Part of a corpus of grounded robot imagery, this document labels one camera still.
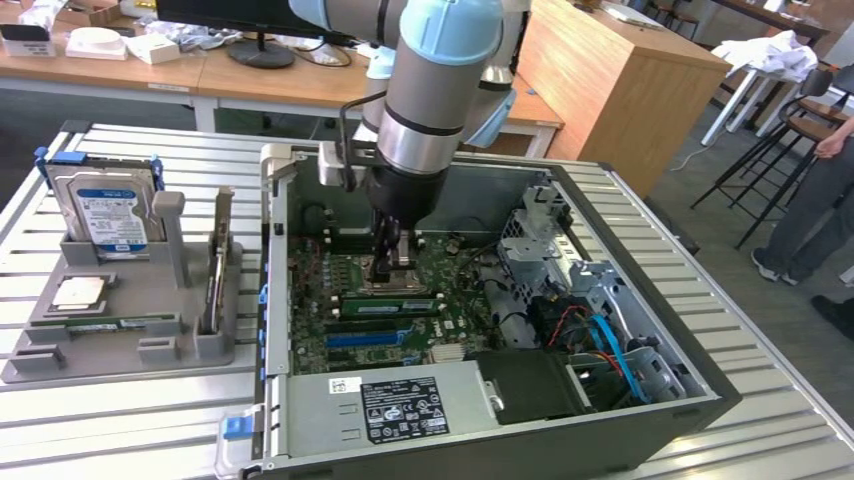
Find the person's bare hand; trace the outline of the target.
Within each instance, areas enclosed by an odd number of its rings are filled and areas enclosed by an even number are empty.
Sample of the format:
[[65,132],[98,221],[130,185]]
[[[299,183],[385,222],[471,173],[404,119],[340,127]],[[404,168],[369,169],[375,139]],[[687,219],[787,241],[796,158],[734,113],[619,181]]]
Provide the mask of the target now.
[[839,154],[844,146],[848,134],[842,130],[834,132],[816,145],[815,156],[819,159],[830,159]]

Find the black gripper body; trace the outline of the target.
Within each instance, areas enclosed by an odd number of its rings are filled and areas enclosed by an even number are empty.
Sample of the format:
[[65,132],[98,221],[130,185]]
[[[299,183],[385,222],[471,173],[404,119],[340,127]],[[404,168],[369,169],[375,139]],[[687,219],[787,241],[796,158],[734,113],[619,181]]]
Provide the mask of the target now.
[[365,177],[365,195],[375,211],[372,232],[380,232],[387,220],[401,229],[413,229],[436,207],[445,179],[445,170],[419,175],[372,167]]

